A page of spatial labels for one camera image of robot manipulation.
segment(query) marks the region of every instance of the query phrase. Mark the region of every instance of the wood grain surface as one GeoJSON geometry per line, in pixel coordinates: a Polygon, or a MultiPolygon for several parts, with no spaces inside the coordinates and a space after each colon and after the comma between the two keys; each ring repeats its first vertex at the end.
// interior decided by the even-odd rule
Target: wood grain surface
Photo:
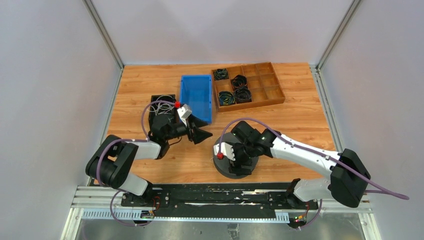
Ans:
{"type": "MultiPolygon", "coordinates": [[[[212,69],[236,65],[239,64],[125,66],[108,134],[144,139],[141,114],[151,95],[176,94],[179,98],[182,75],[210,74],[212,69]]],[[[241,117],[263,121],[288,137],[314,147],[335,149],[309,65],[274,63],[273,67],[286,97],[284,103],[221,113],[214,107],[212,124],[202,128],[213,133],[212,137],[197,145],[183,137],[162,159],[135,160],[131,172],[152,183],[266,183],[321,177],[296,163],[266,156],[260,157],[252,175],[242,179],[226,178],[214,167],[214,142],[230,121],[241,117]]],[[[148,128],[147,117],[143,121],[148,128]]],[[[255,122],[249,124],[260,132],[264,130],[255,122]]]]}

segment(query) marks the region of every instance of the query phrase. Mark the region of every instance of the round black base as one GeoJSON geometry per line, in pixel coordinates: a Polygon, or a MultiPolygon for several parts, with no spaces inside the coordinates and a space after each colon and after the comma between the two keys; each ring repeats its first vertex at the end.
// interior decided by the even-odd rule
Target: round black base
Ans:
{"type": "MultiPolygon", "coordinates": [[[[217,145],[219,141],[220,141],[220,138],[218,137],[218,139],[215,141],[213,145],[214,146],[217,145]]],[[[222,141],[227,143],[240,143],[240,141],[237,140],[237,138],[231,132],[225,133],[224,137],[222,138],[222,141]]],[[[225,157],[224,159],[219,160],[217,156],[215,155],[214,150],[212,150],[212,154],[213,154],[213,164],[215,165],[215,168],[218,170],[218,172],[222,174],[223,176],[229,179],[242,179],[249,176],[249,175],[237,176],[235,173],[230,173],[230,169],[229,169],[230,161],[228,160],[228,158],[225,157]]],[[[252,157],[251,160],[252,160],[252,165],[244,166],[244,168],[248,168],[253,172],[253,170],[256,167],[256,164],[258,163],[259,157],[252,157]]]]}

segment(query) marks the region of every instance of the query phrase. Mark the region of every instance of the wooden compartment tray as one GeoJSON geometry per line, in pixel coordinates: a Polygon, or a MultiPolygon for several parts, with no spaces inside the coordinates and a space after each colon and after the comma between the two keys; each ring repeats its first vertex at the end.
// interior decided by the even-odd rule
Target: wooden compartment tray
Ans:
{"type": "Polygon", "coordinates": [[[273,65],[270,62],[247,64],[226,68],[227,79],[215,80],[212,70],[212,85],[214,98],[218,112],[228,112],[242,109],[250,109],[274,104],[282,104],[286,97],[281,88],[273,65]],[[251,102],[235,103],[232,105],[220,105],[219,93],[223,91],[234,94],[231,80],[237,75],[247,78],[247,89],[251,93],[251,102]]]}

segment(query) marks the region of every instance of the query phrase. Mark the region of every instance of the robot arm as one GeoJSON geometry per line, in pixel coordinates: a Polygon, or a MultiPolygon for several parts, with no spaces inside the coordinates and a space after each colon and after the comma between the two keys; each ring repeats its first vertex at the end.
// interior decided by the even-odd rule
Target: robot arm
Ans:
{"type": "MultiPolygon", "coordinates": [[[[370,174],[362,164],[358,155],[345,149],[342,153],[328,151],[295,141],[284,134],[281,140],[270,130],[265,129],[262,133],[253,129],[245,121],[240,121],[231,133],[240,143],[223,142],[221,144],[222,155],[218,155],[223,161],[229,161],[231,173],[239,175],[252,174],[251,170],[243,166],[251,164],[250,159],[266,155],[270,158],[285,159],[320,173],[320,179],[294,179],[285,193],[284,201],[296,208],[302,202],[313,199],[335,199],[339,203],[356,208],[367,188],[367,183],[350,173],[330,158],[339,160],[357,172],[370,179],[370,174]]],[[[214,146],[217,155],[219,145],[214,146]]]]}
{"type": "Polygon", "coordinates": [[[133,194],[139,200],[150,200],[152,183],[130,173],[131,165],[137,159],[161,159],[170,148],[169,140],[187,135],[194,144],[212,136],[212,133],[200,129],[207,122],[192,115],[188,105],[177,109],[181,122],[171,123],[165,114],[156,115],[153,119],[147,140],[121,139],[109,135],[88,162],[85,173],[97,178],[97,167],[102,154],[99,173],[103,185],[133,194]]]}

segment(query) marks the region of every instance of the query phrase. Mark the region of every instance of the white wall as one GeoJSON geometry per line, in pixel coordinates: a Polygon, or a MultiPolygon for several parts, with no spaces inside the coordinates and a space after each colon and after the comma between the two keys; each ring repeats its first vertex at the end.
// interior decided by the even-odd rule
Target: white wall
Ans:
{"type": "Polygon", "coordinates": [[[424,235],[423,9],[421,0],[364,0],[322,72],[344,146],[374,181],[410,196],[370,196],[384,240],[424,235]]]}
{"type": "Polygon", "coordinates": [[[120,71],[81,0],[0,3],[0,239],[59,239],[120,71]]]}
{"type": "Polygon", "coordinates": [[[125,64],[317,63],[352,0],[94,0],[125,64]]]}

